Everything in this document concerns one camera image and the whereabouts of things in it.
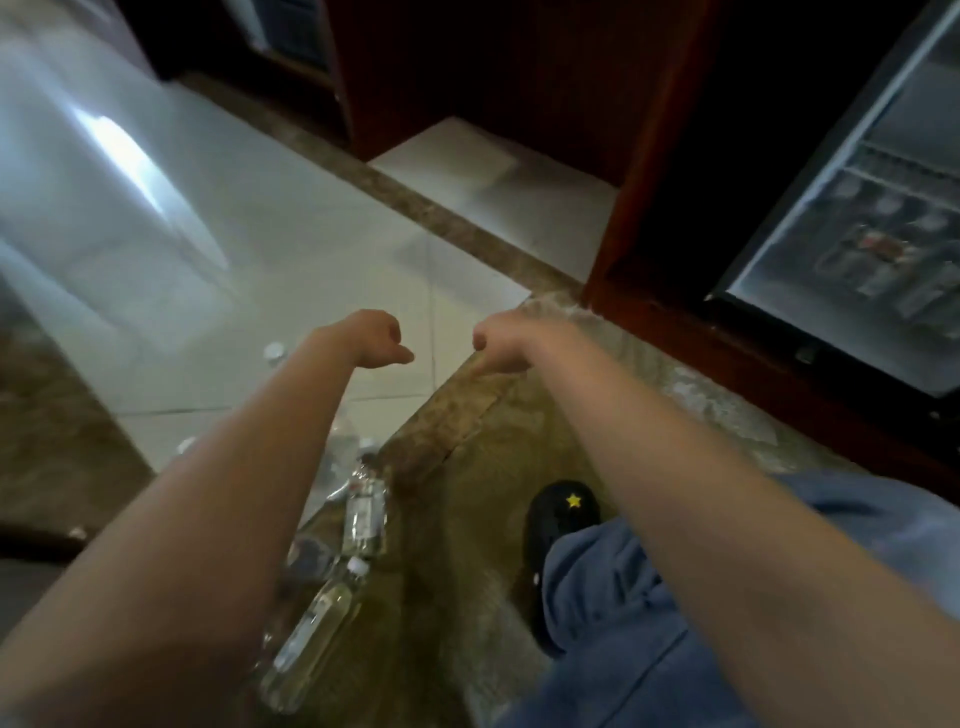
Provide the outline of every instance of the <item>bottle cap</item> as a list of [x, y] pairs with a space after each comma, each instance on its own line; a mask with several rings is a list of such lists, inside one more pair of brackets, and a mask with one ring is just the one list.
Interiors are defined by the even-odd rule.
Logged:
[[366, 576], [370, 572], [370, 564], [356, 556], [350, 556], [350, 560], [347, 561], [347, 571], [357, 576]]
[[848, 175], [843, 180], [833, 188], [833, 196], [839, 197], [841, 200], [852, 200], [863, 188], [863, 182], [858, 178]]
[[360, 455], [376, 455], [380, 452], [380, 443], [373, 437], [361, 437], [360, 444], [357, 446], [357, 452]]
[[945, 228], [948, 222], [947, 216], [942, 211], [939, 209], [931, 209], [917, 221], [917, 225], [927, 232], [936, 232]]
[[196, 437], [188, 437], [186, 440], [177, 445], [177, 455], [183, 455], [190, 449], [190, 446], [197, 442]]
[[287, 355], [287, 348], [278, 341], [273, 341], [263, 348], [263, 358], [271, 366], [276, 366]]
[[893, 192], [887, 192], [876, 201], [875, 210], [881, 215], [892, 215], [903, 207], [903, 197]]

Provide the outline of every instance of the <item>blue pants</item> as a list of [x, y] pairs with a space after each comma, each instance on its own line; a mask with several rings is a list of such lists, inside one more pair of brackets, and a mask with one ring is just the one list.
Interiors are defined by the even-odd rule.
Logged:
[[[960, 617], [960, 511], [852, 473], [783, 483], [879, 561]], [[543, 572], [550, 636], [565, 655], [499, 728], [756, 726], [623, 519], [561, 538]]]

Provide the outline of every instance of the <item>black shoe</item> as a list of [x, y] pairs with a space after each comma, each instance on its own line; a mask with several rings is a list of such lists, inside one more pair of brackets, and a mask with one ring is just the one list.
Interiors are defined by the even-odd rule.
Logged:
[[563, 651], [546, 629], [543, 615], [543, 565], [546, 554], [558, 539], [568, 533], [589, 528], [600, 522], [600, 504], [592, 490], [576, 480], [559, 480], [534, 496], [527, 511], [523, 530], [523, 562], [532, 574], [534, 594], [530, 628], [540, 649], [551, 657]]

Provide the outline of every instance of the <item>fridge door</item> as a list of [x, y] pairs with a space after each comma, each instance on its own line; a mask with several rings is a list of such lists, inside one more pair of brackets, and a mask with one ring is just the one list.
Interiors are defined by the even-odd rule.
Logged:
[[960, 387], [958, 15], [904, 33], [711, 294], [934, 397]]

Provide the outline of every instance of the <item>fist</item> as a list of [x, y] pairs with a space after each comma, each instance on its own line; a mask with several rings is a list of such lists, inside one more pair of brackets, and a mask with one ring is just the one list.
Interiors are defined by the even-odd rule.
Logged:
[[530, 368], [527, 347], [542, 322], [520, 311], [494, 313], [473, 330], [473, 348], [482, 352], [478, 375], [524, 372]]
[[400, 344], [400, 322], [386, 311], [355, 311], [333, 328], [344, 336], [354, 364], [363, 369], [414, 360], [414, 353]]

